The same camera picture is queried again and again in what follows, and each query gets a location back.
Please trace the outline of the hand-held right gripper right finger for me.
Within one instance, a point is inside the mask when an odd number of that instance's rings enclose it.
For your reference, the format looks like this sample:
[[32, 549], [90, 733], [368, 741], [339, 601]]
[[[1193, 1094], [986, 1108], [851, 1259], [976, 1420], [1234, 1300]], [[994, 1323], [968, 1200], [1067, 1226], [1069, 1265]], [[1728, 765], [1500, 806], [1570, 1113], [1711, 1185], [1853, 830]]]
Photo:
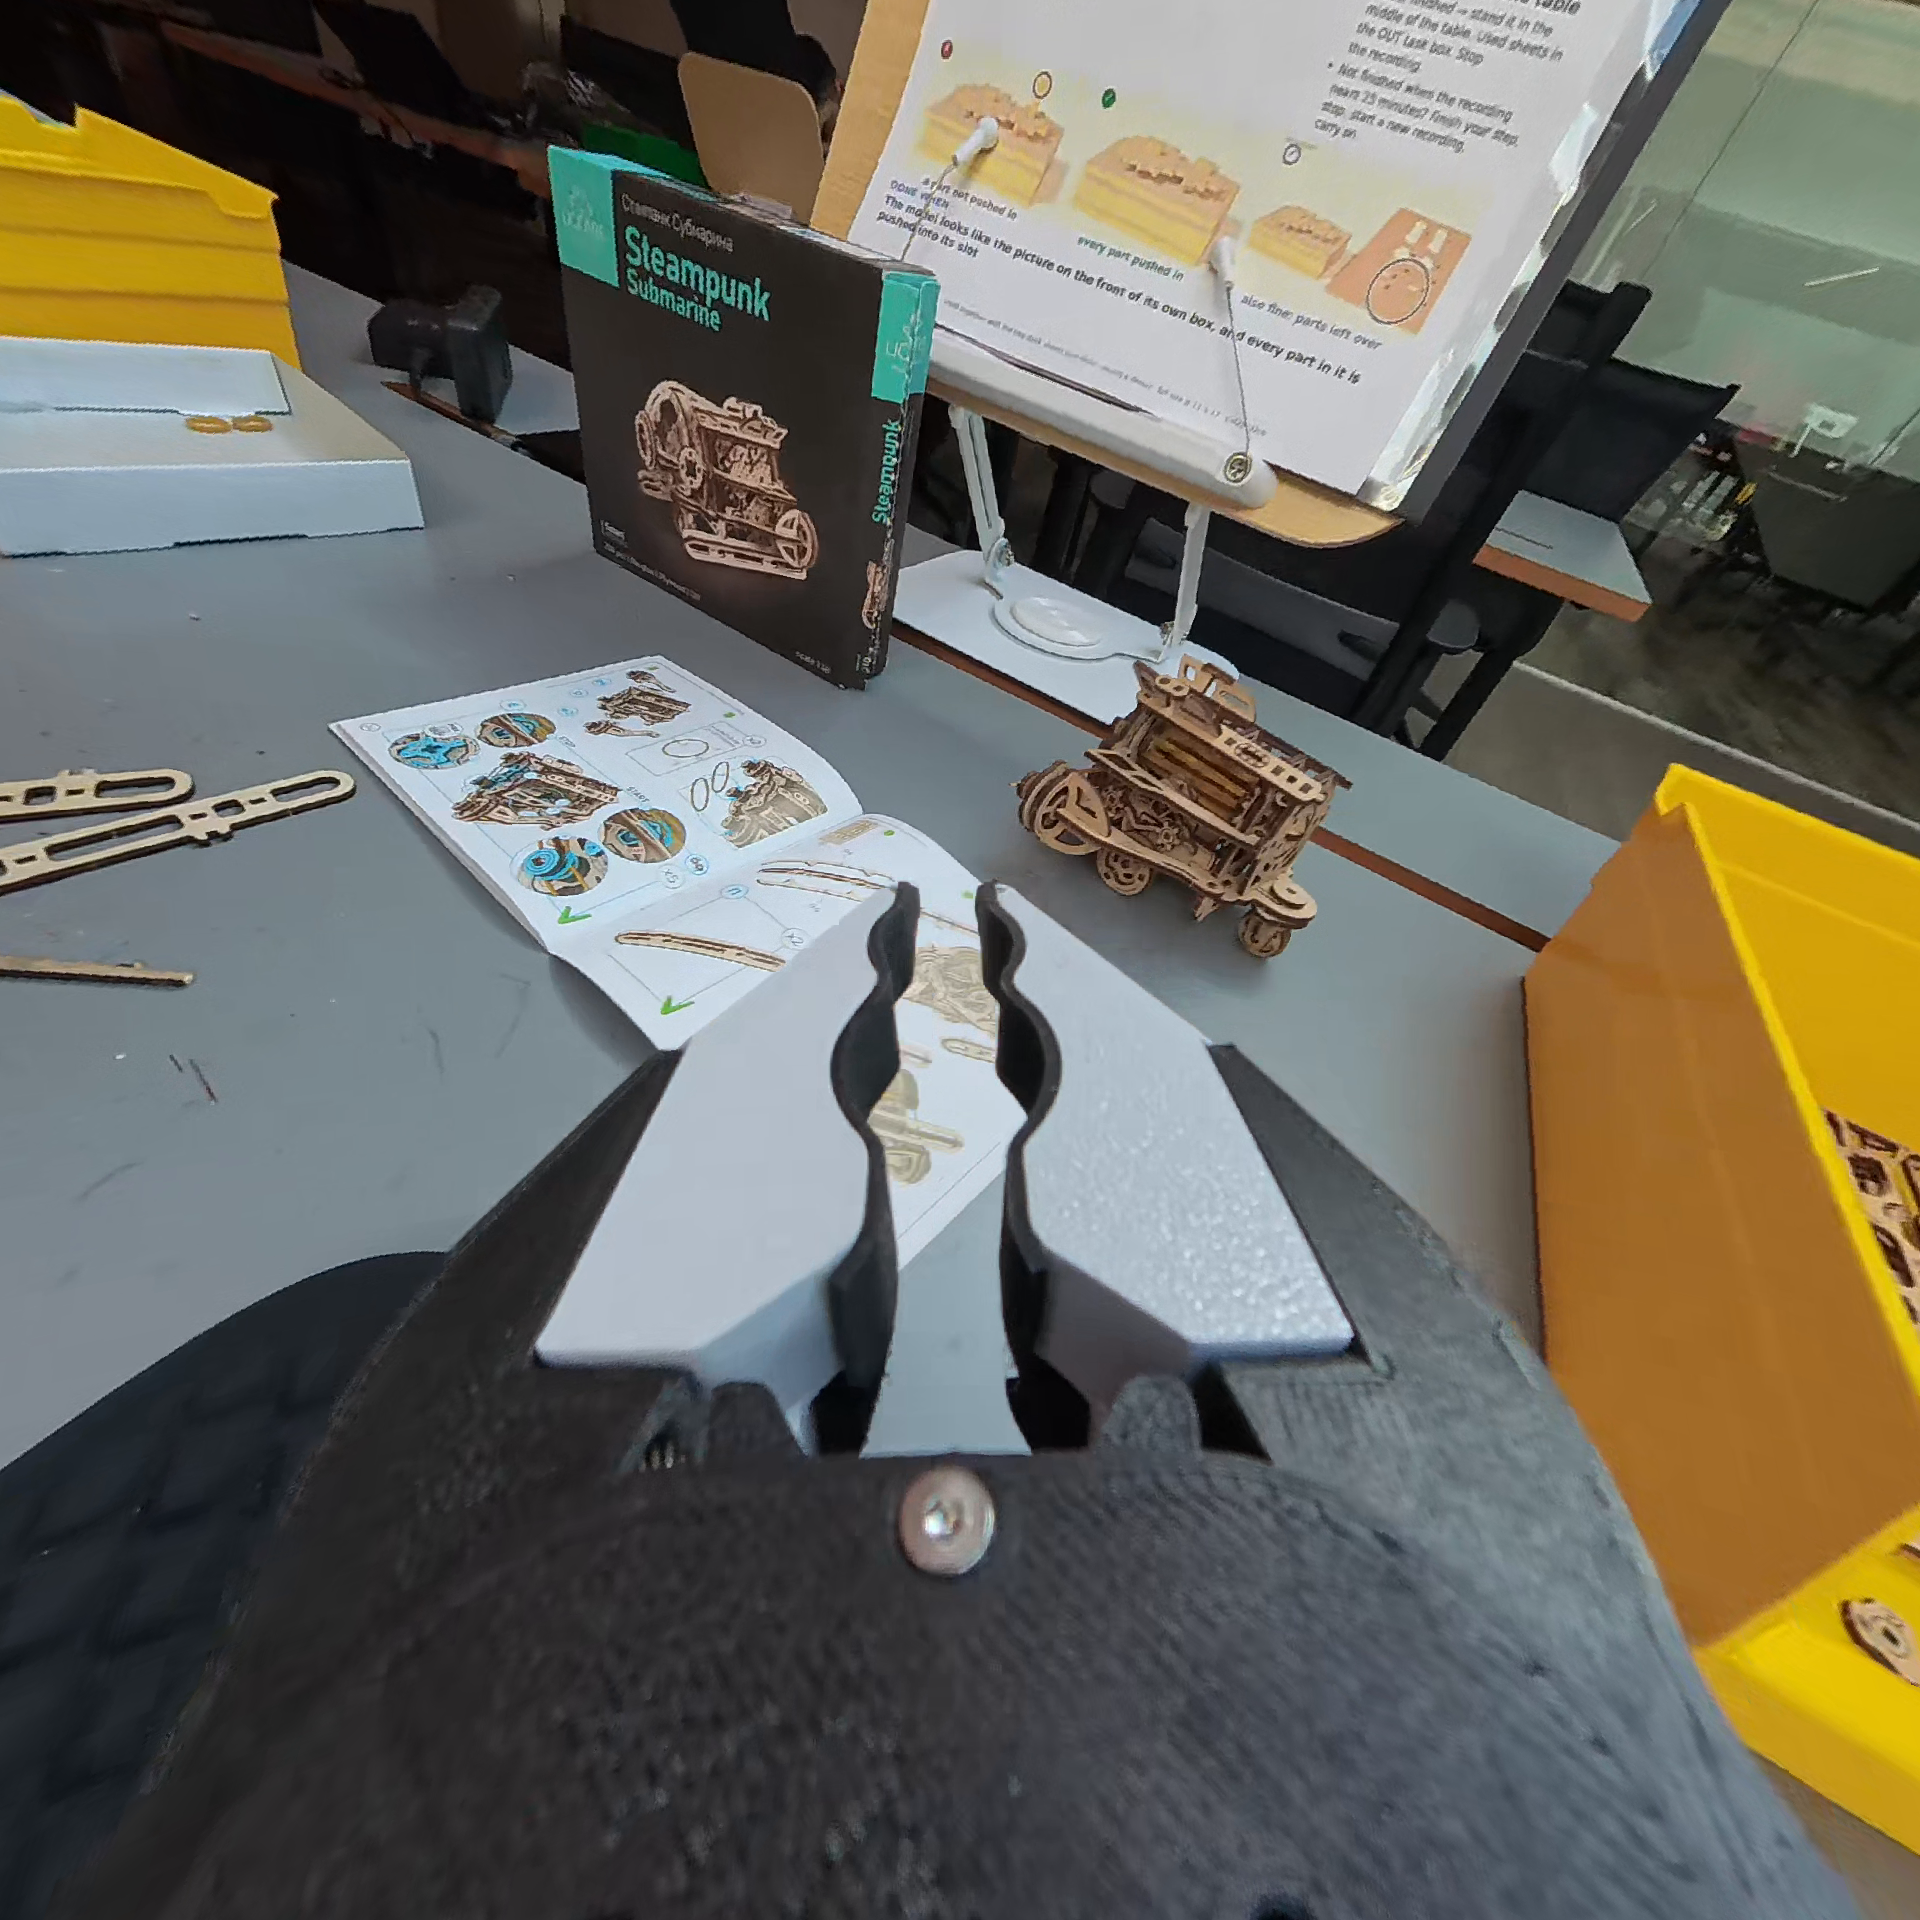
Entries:
[[1085, 1448], [1140, 1380], [1328, 1361], [1356, 1328], [1191, 1019], [1008, 882], [976, 896], [1007, 1151], [1007, 1398], [1030, 1448]]

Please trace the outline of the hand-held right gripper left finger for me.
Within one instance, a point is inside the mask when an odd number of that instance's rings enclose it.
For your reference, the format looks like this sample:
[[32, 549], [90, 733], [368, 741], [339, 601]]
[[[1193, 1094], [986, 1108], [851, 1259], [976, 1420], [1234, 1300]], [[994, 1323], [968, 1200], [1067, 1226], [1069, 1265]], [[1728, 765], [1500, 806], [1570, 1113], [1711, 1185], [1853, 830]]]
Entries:
[[901, 1254], [872, 1112], [920, 891], [855, 906], [671, 1057], [537, 1358], [764, 1385], [822, 1451], [865, 1449], [895, 1342]]

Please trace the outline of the assembled wooden vehicle model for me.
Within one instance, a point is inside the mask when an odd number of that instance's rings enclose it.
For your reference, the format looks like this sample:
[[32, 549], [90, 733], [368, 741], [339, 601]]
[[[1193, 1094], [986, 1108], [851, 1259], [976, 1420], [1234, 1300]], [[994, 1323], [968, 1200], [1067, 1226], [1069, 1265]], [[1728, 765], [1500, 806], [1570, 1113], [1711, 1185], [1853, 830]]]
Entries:
[[1237, 907], [1241, 947], [1280, 956], [1318, 911], [1295, 863], [1349, 779], [1266, 731], [1230, 668], [1189, 653], [1172, 669], [1138, 662], [1134, 677], [1134, 705], [1082, 765], [1019, 779], [1021, 828], [1090, 855], [1122, 897], [1169, 878], [1196, 920]]

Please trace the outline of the black model kit box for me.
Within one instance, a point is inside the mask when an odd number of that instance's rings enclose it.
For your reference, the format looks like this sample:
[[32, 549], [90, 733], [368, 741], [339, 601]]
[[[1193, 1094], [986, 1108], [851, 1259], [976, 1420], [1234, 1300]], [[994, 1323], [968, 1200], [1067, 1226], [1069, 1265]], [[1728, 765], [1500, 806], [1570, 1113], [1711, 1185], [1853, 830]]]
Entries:
[[546, 149], [594, 547], [828, 683], [889, 660], [940, 278]]

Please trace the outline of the instruction booklet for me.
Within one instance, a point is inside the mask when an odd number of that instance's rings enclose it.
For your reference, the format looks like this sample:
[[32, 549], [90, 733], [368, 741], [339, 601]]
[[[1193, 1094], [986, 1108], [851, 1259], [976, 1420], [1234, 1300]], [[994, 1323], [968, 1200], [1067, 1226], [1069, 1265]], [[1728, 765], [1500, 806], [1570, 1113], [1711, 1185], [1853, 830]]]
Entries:
[[855, 907], [910, 883], [901, 1069], [872, 1115], [898, 1255], [1004, 1170], [979, 882], [872, 812], [821, 752], [667, 656], [350, 718], [350, 747], [454, 858], [651, 1043], [677, 1050]]

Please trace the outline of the yellow plastic bin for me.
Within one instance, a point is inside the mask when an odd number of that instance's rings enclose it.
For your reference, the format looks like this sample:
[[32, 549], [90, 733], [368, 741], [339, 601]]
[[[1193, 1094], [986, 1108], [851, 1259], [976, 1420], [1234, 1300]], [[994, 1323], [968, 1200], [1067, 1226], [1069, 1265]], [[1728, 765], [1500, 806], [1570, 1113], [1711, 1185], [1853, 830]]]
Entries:
[[105, 113], [57, 122], [5, 96], [3, 333], [299, 368], [277, 194]]
[[1918, 1846], [1918, 1333], [1827, 1124], [1918, 1146], [1918, 868], [1673, 765], [1525, 975], [1546, 1359], [1712, 1691]]

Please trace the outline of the slotted wooden strip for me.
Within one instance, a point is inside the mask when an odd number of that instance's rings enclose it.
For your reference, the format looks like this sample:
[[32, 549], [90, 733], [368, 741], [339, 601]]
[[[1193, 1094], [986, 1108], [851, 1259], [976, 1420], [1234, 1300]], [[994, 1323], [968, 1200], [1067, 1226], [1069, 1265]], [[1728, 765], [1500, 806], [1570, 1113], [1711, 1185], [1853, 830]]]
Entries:
[[3, 779], [3, 821], [45, 821], [92, 818], [165, 804], [195, 795], [193, 773], [157, 769], [61, 769], [51, 776]]
[[345, 804], [354, 791], [353, 776], [314, 769], [208, 797], [143, 808], [97, 825], [64, 828], [5, 844], [3, 893], [11, 896], [155, 851], [208, 847], [252, 825]]

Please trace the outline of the black textured pad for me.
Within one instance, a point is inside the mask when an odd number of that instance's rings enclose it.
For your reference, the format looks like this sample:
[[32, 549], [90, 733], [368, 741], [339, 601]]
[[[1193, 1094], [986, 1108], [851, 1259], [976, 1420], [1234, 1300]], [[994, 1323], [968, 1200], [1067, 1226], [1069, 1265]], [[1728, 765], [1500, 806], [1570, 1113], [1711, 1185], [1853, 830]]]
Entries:
[[340, 1396], [445, 1254], [240, 1307], [3, 1474], [3, 1914], [45, 1915], [175, 1738]]

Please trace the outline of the pile of wooden sheets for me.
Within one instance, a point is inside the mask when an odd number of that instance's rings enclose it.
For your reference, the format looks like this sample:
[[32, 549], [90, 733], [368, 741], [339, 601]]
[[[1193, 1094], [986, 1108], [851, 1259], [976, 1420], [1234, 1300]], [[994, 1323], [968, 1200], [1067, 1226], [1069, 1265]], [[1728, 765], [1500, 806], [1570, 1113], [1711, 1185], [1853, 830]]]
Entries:
[[1918, 1323], [1918, 1151], [1900, 1139], [1824, 1109], [1859, 1207], [1883, 1251], [1908, 1320]]

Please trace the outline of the round wooden part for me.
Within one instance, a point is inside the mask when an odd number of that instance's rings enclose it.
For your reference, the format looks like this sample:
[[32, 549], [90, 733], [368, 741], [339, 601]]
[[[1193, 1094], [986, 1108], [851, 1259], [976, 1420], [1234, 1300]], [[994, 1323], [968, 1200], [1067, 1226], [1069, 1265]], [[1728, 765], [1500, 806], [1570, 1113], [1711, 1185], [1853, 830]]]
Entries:
[[1837, 1613], [1851, 1644], [1918, 1687], [1918, 1629], [1898, 1607], [1876, 1596], [1848, 1596], [1839, 1602]]

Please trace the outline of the white cardboard box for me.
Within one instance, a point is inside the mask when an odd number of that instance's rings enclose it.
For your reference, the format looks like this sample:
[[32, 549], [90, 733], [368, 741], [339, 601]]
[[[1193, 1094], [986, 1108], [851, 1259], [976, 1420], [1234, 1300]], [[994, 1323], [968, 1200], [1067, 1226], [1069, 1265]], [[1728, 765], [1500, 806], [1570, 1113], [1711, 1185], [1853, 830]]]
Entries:
[[409, 455], [271, 349], [3, 342], [3, 552], [419, 529]]

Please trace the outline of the black tool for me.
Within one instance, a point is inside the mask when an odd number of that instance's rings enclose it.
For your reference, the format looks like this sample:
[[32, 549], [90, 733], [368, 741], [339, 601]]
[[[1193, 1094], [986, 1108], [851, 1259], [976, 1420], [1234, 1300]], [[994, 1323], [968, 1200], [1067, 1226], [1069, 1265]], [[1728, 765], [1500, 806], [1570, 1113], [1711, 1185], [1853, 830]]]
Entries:
[[466, 420], [499, 424], [515, 387], [515, 349], [499, 288], [474, 283], [450, 302], [383, 302], [366, 321], [366, 342], [373, 363], [404, 374], [412, 395], [422, 395], [425, 382], [445, 380]]

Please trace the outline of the document stand with instruction sheet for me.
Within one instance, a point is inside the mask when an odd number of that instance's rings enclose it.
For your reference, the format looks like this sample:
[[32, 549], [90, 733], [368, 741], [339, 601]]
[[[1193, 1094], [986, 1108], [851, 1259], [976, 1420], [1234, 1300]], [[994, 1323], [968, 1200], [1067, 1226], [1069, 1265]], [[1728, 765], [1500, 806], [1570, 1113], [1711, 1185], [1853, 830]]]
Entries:
[[[1063, 693], [1181, 653], [1217, 517], [1425, 517], [1725, 13], [867, 3], [814, 224], [935, 272], [976, 529], [898, 620]], [[1165, 623], [1016, 559], [991, 422], [1184, 503]]]

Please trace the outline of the brown cardboard box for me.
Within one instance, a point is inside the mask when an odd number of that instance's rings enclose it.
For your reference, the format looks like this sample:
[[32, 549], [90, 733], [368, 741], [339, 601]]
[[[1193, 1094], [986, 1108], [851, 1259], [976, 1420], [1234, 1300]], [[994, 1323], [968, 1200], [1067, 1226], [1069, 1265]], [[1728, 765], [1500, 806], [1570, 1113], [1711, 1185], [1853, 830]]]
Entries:
[[806, 228], [827, 169], [821, 111], [798, 81], [686, 51], [678, 62], [692, 147], [715, 194]]

